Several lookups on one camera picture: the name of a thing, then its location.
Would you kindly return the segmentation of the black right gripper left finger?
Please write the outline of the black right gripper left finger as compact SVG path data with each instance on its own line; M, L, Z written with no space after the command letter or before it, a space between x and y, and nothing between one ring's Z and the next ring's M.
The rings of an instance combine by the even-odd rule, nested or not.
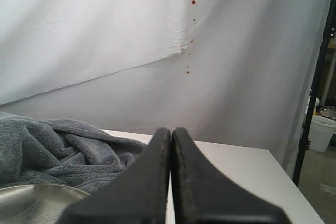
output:
M61 223L165 223L171 134L158 128L149 144L107 186L68 206Z

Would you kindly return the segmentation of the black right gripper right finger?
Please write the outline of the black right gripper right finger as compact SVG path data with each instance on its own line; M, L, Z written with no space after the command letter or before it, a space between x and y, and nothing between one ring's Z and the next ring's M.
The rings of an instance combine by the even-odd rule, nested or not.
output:
M171 143L176 223L288 223L278 206L243 189L221 173L178 127Z

